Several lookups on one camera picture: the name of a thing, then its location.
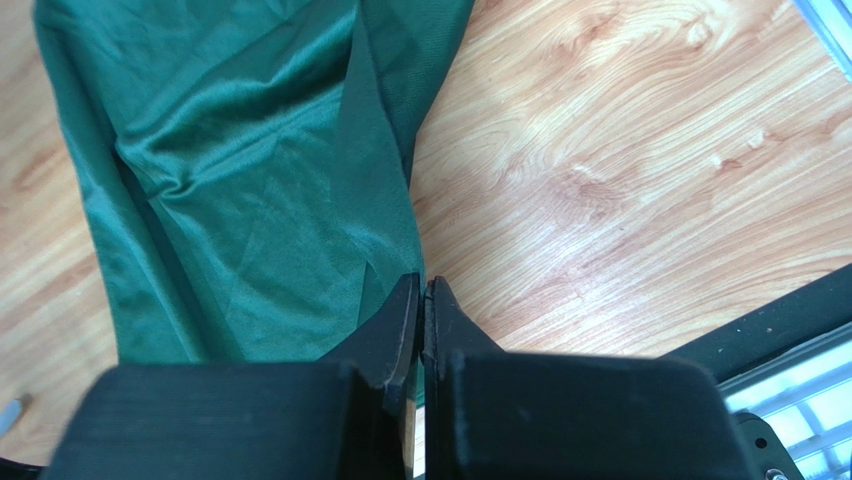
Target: wooden surface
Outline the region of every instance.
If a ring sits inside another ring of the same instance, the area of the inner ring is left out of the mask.
[[[42,463],[115,347],[29,8],[0,4],[0,403],[34,402],[0,456]],[[429,274],[505,348],[664,353],[852,261],[850,117],[787,1],[479,1],[418,144]]]

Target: satin fabric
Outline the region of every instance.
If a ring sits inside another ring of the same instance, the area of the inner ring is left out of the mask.
[[[471,5],[37,1],[120,361],[313,360],[422,273],[407,177]]]

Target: green cloth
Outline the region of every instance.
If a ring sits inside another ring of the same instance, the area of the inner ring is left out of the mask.
[[[38,0],[122,362],[314,360],[422,273],[407,176],[471,6]]]

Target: folded cloth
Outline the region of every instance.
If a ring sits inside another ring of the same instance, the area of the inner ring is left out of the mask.
[[[313,360],[423,271],[415,135],[472,0],[38,0],[136,363]]]

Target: light wood floor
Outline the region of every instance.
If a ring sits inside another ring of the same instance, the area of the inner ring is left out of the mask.
[[[24,1],[0,4],[0,456],[115,362]],[[510,349],[658,355],[852,262],[852,88],[789,1],[475,7],[423,127],[430,275]]]

